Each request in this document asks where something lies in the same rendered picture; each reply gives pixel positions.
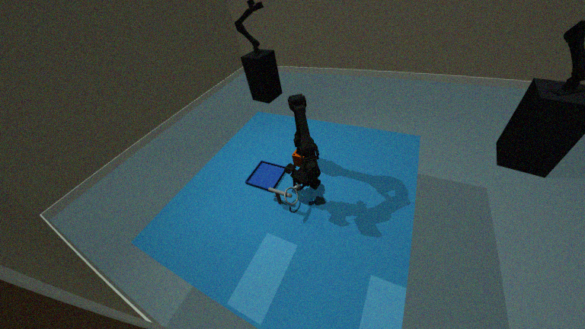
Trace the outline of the blue tray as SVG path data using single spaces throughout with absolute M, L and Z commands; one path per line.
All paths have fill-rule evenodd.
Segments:
M 269 187 L 275 189 L 282 176 L 285 174 L 284 169 L 285 166 L 261 160 L 257 167 L 248 176 L 245 184 L 266 191 L 269 191 Z

